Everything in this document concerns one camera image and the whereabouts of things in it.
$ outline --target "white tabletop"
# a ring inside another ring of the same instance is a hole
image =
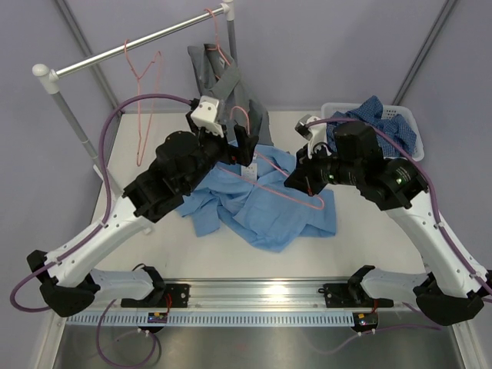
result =
[[[305,141],[294,130],[307,111],[270,113],[271,137],[276,147],[295,153]],[[146,127],[148,115],[142,115]],[[136,165],[137,115],[121,119],[109,169],[125,187],[146,170],[155,158],[155,148],[173,131],[188,130],[185,115],[156,114],[145,159]],[[407,235],[376,205],[364,200],[355,188],[330,186],[334,191],[337,234],[332,238],[297,238],[280,254],[250,246],[225,224],[205,237],[197,238],[190,218],[175,211],[166,215],[148,235],[127,240],[98,266],[125,271],[138,263],[158,269],[166,278],[310,278],[345,277],[365,264],[388,271],[421,273],[424,266]],[[95,216],[105,202],[100,195]]]

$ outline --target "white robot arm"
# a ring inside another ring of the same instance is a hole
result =
[[[95,301],[121,298],[139,307],[154,307],[163,300],[165,282],[153,267],[123,272],[94,267],[128,238],[181,205],[183,196],[217,162],[251,163],[258,137],[236,125],[238,146],[228,144],[219,100],[203,96],[192,108],[186,115],[191,132],[174,132],[157,147],[156,159],[124,189],[104,224],[101,218],[57,250],[33,251],[28,256],[33,272],[46,269],[38,275],[40,291],[58,315],[77,314]]]
[[[361,121],[334,129],[336,153],[325,144],[320,127],[326,132],[320,118],[308,116],[296,126],[309,143],[297,152],[286,187],[313,195],[328,183],[355,186],[401,227],[430,269],[426,274],[402,274],[364,266],[348,281],[353,298],[416,304],[441,325],[473,318],[484,306],[481,298],[490,294],[492,273],[470,255],[440,214],[435,216],[423,175],[404,158],[384,158],[375,130]]]

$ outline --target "white plastic basket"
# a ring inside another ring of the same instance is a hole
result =
[[[321,107],[321,117],[331,118],[336,111],[340,113],[346,113],[349,110],[357,109],[361,104],[345,104],[342,102],[327,102]],[[403,106],[396,105],[383,105],[383,119],[391,119],[396,114],[401,114],[403,118],[407,121],[408,125],[417,135],[417,140],[415,141],[415,150],[412,154],[412,158],[415,161],[420,161],[424,158],[424,145],[422,144],[421,134],[418,131],[417,122],[410,109],[404,108]]]

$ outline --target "metal frame pole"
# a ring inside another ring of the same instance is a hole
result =
[[[420,51],[417,54],[410,70],[408,71],[405,79],[401,83],[400,89],[398,90],[394,100],[393,105],[401,104],[405,95],[408,92],[411,84],[413,83],[417,73],[420,71],[422,64],[424,63],[426,57],[429,55],[429,51],[434,46],[434,43],[442,31],[444,25],[447,23],[451,13],[456,8],[457,3],[460,0],[446,0],[443,7],[441,8],[439,15],[437,16],[432,28],[430,29],[427,37],[425,38],[424,44],[422,45]]]
[[[232,10],[232,4],[221,4],[220,8],[216,8],[215,10],[212,11],[213,15],[220,15],[220,14],[227,14]],[[201,23],[207,19],[212,18],[212,14],[209,12],[206,12],[202,15],[198,15],[196,17],[193,17],[191,19],[188,19],[187,21],[183,21],[181,23],[178,23],[176,25],[173,25],[169,28],[162,29],[161,31],[157,31],[155,33],[152,33],[150,35],[146,35],[144,37],[141,37],[135,41],[129,42],[126,45],[127,50],[131,50],[133,48],[137,48],[138,46],[142,46],[145,44],[148,44],[149,42],[152,42],[154,40],[160,39],[162,37],[165,37],[167,35],[170,35],[172,33],[175,33],[177,31],[180,31],[182,29],[188,28],[192,25],[196,25],[198,23]],[[99,159],[98,159],[98,152],[95,150],[94,145],[91,143],[89,140],[88,136],[85,134],[84,129],[78,122],[78,119],[75,117],[73,111],[70,109],[70,107],[67,104],[67,101],[64,99],[63,95],[60,92],[60,89],[58,87],[58,80],[65,76],[69,75],[71,73],[74,73],[76,71],[80,71],[81,69],[87,68],[87,67],[98,67],[97,64],[99,62],[102,62],[104,60],[107,60],[109,58],[112,58],[116,55],[120,55],[123,52],[125,52],[125,46],[118,46],[117,48],[113,48],[111,50],[107,50],[106,52],[102,52],[97,55],[90,56],[82,61],[79,61],[73,65],[69,65],[68,67],[64,67],[62,69],[59,69],[55,71],[54,69],[49,69],[46,65],[43,64],[37,64],[34,67],[32,67],[32,73],[34,76],[38,77],[39,81],[49,93],[53,100],[55,101],[56,105],[60,109],[61,113],[65,116],[67,122],[70,124],[71,128],[74,130],[75,134],[77,135],[78,139],[84,146],[85,150],[87,151],[89,157],[91,160],[94,162],[95,167],[98,169],[98,171],[101,171],[101,166],[99,164]],[[109,179],[110,179],[110,185],[111,185],[111,191],[115,196],[119,196],[122,194],[122,190],[119,188],[117,185],[116,181],[114,178],[111,176],[111,173],[108,173]]]
[[[212,12],[214,15],[220,15],[223,14],[225,11],[225,7],[222,5],[220,8],[217,8],[213,10]],[[203,21],[206,21],[207,19],[212,18],[212,15],[210,13],[204,13],[202,15],[196,16],[194,18],[188,19],[187,21],[183,21],[181,23],[178,23],[176,25],[173,25],[169,28],[162,29],[161,31],[157,31],[155,33],[152,33],[150,35],[146,35],[144,37],[140,37],[132,42],[129,42],[126,45],[127,50],[132,50],[133,48],[137,48],[138,46],[142,46],[145,44],[148,44],[149,42],[158,40],[162,37],[165,37],[167,35],[171,35],[177,31],[180,31],[182,29],[188,28],[192,25],[196,25],[198,23],[201,23]],[[107,60],[109,58],[112,58],[116,55],[123,54],[125,52],[125,46],[121,45],[118,46],[117,48],[112,48],[110,50],[107,50],[106,52],[102,52],[100,54],[91,56],[89,58],[86,58],[82,61],[79,61],[78,63],[75,63],[73,65],[69,65],[68,67],[64,67],[62,69],[59,69],[57,71],[52,71],[54,76],[56,78],[61,78],[66,75],[69,75],[75,71],[80,71],[81,69],[93,66],[95,64],[98,64],[104,60]]]
[[[84,55],[84,57],[86,58],[93,55],[94,53],[92,52],[91,47],[89,46],[89,43],[84,36],[84,32],[82,32],[82,29],[77,22],[77,19],[71,11],[70,5],[68,5],[65,0],[52,0],[52,3],[58,10],[58,13],[60,14],[64,23],[67,25],[67,28],[73,36],[75,44],[78,46],[78,49],[80,50],[82,55]],[[99,89],[106,98],[107,103],[111,106],[111,109],[116,108],[119,105],[118,99],[111,89],[111,86],[109,85],[108,80],[102,72],[101,67],[99,65],[93,65],[90,68],[90,71]]]
[[[234,28],[234,0],[224,0],[224,3],[228,5],[229,10],[225,15],[228,23],[228,38],[229,38],[229,53],[231,57],[238,63],[238,48],[236,46],[236,30]]]

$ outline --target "cable tie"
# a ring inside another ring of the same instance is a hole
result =
[[[98,224],[103,228],[106,227],[106,225],[108,225],[108,223],[103,223],[102,219],[98,219]]]

